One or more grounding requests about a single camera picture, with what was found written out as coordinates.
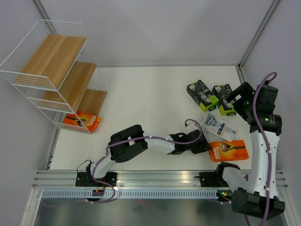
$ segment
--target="gillette logo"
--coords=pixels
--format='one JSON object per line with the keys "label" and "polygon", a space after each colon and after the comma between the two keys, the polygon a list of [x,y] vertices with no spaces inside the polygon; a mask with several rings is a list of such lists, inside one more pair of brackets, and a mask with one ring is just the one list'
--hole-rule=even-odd
{"label": "gillette logo", "polygon": [[223,123],[223,124],[221,125],[221,127],[218,128],[218,131],[217,131],[217,134],[218,134],[218,135],[220,135],[220,134],[222,133],[222,130],[224,129],[225,125],[226,125],[226,124]]}

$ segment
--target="orange razor package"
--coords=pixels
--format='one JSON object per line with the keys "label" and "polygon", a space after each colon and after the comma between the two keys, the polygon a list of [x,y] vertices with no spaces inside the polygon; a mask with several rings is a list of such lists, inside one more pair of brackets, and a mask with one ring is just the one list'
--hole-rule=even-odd
{"label": "orange razor package", "polygon": [[63,123],[72,126],[80,126],[80,127],[84,127],[85,125],[91,133],[97,130],[100,121],[102,119],[101,117],[86,112],[77,111],[76,114],[78,115],[80,120],[74,114],[67,114]]}
{"label": "orange razor package", "polygon": [[212,142],[210,145],[212,147],[209,151],[211,161],[237,161],[249,158],[243,140]]}

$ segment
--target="white razor package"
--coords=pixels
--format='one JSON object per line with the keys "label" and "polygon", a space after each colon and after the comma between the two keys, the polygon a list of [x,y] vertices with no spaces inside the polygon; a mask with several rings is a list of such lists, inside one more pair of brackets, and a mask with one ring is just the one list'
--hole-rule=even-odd
{"label": "white razor package", "polygon": [[203,130],[206,130],[218,137],[225,139],[227,141],[232,141],[237,127],[229,124],[228,122],[219,119],[207,112],[204,112],[199,123]]}

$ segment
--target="white wire rack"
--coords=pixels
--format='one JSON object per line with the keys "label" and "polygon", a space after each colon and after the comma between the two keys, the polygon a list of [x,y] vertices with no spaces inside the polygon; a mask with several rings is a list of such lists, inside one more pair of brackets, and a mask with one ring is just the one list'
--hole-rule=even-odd
{"label": "white wire rack", "polygon": [[[51,43],[54,45],[56,44],[56,40],[54,40],[53,42],[50,42],[50,44],[47,42],[47,45],[45,45],[45,42],[49,37],[60,40],[67,38],[70,40],[76,40],[74,41],[76,50],[74,50],[73,53],[75,58],[73,59],[69,56],[69,54],[67,54],[70,64],[65,66],[59,81],[49,77],[47,74],[47,71],[55,68],[57,62],[64,62],[64,59],[60,58],[61,55],[48,52],[48,50],[52,49]],[[71,51],[73,51],[73,48],[75,48],[67,40],[64,42],[64,44],[65,46],[68,46]],[[43,55],[48,54],[48,59],[54,59],[54,63],[48,65],[48,62],[43,62],[43,60],[40,60],[39,58],[37,60],[32,60],[32,57],[34,57],[38,51],[42,52]],[[87,44],[87,35],[83,30],[82,24],[64,21],[38,20],[19,43],[19,45],[4,60],[4,62],[0,64],[0,74],[10,84],[15,86],[15,88],[17,88],[26,98],[28,98],[31,103],[39,108],[40,111],[46,115],[57,127],[61,129],[67,128],[90,133],[84,123],[82,123],[82,127],[72,126],[63,124],[62,120],[62,114],[65,116],[65,113],[71,113],[75,115],[81,122],[81,119],[76,114],[76,109],[74,109],[74,106],[72,108],[71,104],[66,101],[59,91],[71,68],[73,67],[73,64],[80,55],[82,56],[80,57],[81,61],[94,63],[97,65],[95,56],[89,44]],[[41,64],[46,65],[44,69],[40,71],[35,70]],[[33,68],[30,71],[36,73],[28,73],[25,70],[26,67],[30,67],[31,69]],[[98,68],[96,68],[95,73],[99,74],[99,80],[102,81]],[[104,84],[102,84],[101,87],[102,91],[106,91]],[[50,91],[56,92],[59,100],[57,100],[57,98],[55,100],[44,98],[45,92]],[[56,111],[58,113],[55,117],[49,117],[49,114],[47,113],[48,110]]]}
{"label": "white wire rack", "polygon": [[[93,194],[93,189],[44,189],[42,198],[110,198],[112,190],[105,190],[101,195]],[[130,189],[116,191],[116,198],[120,199],[217,199],[216,189]]]}

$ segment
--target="black cable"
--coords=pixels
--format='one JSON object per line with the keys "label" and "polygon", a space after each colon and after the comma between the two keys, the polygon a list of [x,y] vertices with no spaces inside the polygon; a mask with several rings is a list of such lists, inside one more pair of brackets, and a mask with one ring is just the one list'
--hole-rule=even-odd
{"label": "black cable", "polygon": [[85,164],[87,161],[90,161],[90,164],[92,163],[92,161],[89,160],[89,159],[85,160],[82,164],[80,164],[80,165],[76,168],[77,174],[79,174],[79,167],[81,167],[81,166],[82,166],[83,164]]}
{"label": "black cable", "polygon": [[228,199],[228,198],[226,198],[225,196],[223,196],[223,198],[224,198],[225,200],[227,200],[227,201],[232,201],[232,199]]}

